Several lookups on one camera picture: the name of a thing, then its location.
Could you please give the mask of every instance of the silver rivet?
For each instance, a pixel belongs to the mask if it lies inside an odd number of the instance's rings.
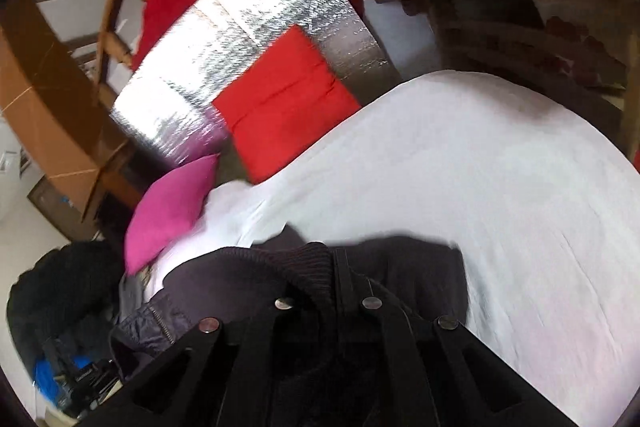
[[[362,300],[362,305],[367,310],[377,310],[382,306],[382,301],[377,297],[367,297]]]
[[[293,308],[293,299],[280,297],[276,299],[276,308],[279,310],[290,310]]]
[[[198,329],[202,331],[202,333],[213,333],[214,331],[218,331],[219,327],[220,321],[213,317],[207,317],[198,324]]]
[[[438,317],[438,325],[443,330],[452,331],[458,327],[458,319],[455,317],[450,317],[449,315],[443,315],[442,317]]]

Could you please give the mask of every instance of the silver reflective sheet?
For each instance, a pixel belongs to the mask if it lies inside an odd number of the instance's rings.
[[[198,0],[145,57],[113,108],[127,134],[170,167],[220,150],[211,101],[298,24],[362,102],[396,71],[347,0]]]

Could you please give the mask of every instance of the white sheet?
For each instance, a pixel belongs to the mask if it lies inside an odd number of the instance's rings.
[[[640,385],[640,176],[542,95],[481,73],[416,78],[239,208],[255,209],[249,243],[285,223],[310,241],[457,243],[467,327],[581,427],[613,425]]]

